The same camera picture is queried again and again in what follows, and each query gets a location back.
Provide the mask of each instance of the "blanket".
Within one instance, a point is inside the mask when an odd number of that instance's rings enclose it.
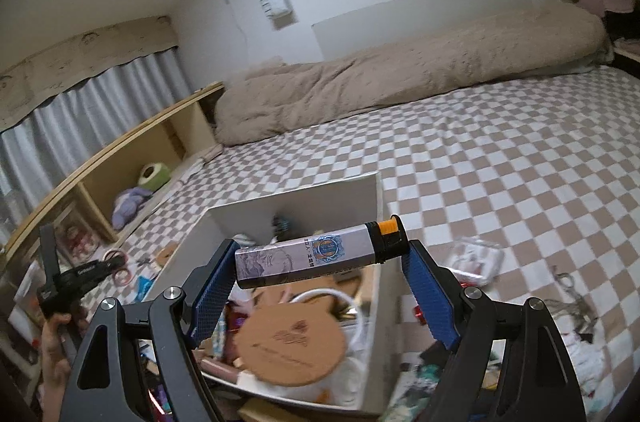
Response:
[[[496,78],[528,75],[592,55],[605,41],[597,16],[555,2],[335,61],[265,68],[222,95],[216,137],[225,145],[260,141]]]

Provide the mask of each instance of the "blue gripper pad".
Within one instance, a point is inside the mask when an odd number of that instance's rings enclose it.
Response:
[[[402,272],[429,325],[431,335],[450,350],[460,341],[453,307],[413,244],[409,254],[402,256]]]
[[[227,251],[194,308],[195,324],[189,336],[196,346],[213,333],[235,282],[235,251]]]

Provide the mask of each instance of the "white box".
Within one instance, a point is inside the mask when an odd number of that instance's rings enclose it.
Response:
[[[209,208],[184,237],[156,278],[146,299],[155,298],[171,285],[182,285],[195,267],[209,261],[225,238],[244,233],[260,244],[269,243],[273,236],[271,220],[276,214],[289,219],[300,235],[311,235],[318,229],[334,231],[388,219],[390,214],[382,196],[378,174],[370,173]],[[252,388],[238,388],[224,380],[207,376],[229,388],[241,389],[281,404],[341,413],[382,413],[398,376],[396,324],[398,296],[404,277],[399,258],[370,267],[373,294],[363,352],[366,378],[365,386],[353,405],[343,407],[276,397]]]

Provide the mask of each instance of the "hand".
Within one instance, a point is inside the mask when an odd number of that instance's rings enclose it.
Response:
[[[86,310],[79,308],[74,321],[81,333],[86,331]],[[42,328],[42,380],[44,383],[44,422],[55,422],[60,416],[62,397],[71,366],[62,351],[62,341],[58,335],[60,325],[71,321],[71,314],[53,314]]]

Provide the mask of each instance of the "metal screw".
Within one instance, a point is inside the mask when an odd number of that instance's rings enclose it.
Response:
[[[162,295],[167,299],[176,299],[182,293],[182,289],[180,287],[169,287],[164,289]]]
[[[545,302],[542,299],[538,299],[537,297],[532,297],[529,300],[529,306],[533,310],[542,310],[545,307]]]
[[[107,299],[103,299],[100,302],[100,308],[102,310],[111,310],[114,306],[116,306],[116,300],[112,297],[108,297]]]
[[[480,299],[482,297],[482,291],[478,287],[466,287],[465,296],[469,299]]]

